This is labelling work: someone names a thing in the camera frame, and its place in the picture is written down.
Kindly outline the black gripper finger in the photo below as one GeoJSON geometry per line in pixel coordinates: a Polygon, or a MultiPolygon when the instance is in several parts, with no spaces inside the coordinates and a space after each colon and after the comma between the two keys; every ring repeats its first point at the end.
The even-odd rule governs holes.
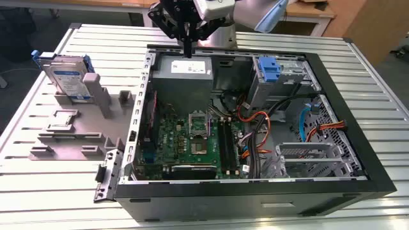
{"type": "Polygon", "coordinates": [[[151,6],[148,17],[156,26],[163,30],[165,35],[171,39],[176,39],[179,41],[184,49],[184,57],[189,58],[189,35],[185,27],[187,23],[177,22],[171,17],[161,4],[153,4],[151,6]]]}
{"type": "Polygon", "coordinates": [[[192,58],[192,54],[195,51],[193,43],[199,40],[205,40],[213,32],[221,27],[224,24],[224,18],[217,18],[207,22],[204,25],[197,27],[197,23],[189,24],[189,58],[192,58]]]}

